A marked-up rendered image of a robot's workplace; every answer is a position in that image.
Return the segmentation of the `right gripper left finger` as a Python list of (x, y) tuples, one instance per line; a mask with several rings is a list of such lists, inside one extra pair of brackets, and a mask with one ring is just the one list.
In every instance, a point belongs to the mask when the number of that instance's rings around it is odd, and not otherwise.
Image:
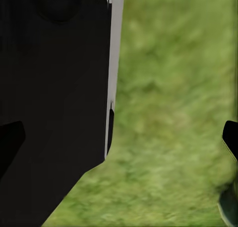
[(0, 126), (0, 181), (25, 140), (22, 121)]

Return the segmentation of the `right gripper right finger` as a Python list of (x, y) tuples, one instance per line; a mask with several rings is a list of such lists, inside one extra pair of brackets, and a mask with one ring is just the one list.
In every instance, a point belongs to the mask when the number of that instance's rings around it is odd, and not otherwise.
[(238, 123), (227, 121), (222, 138), (238, 160)]

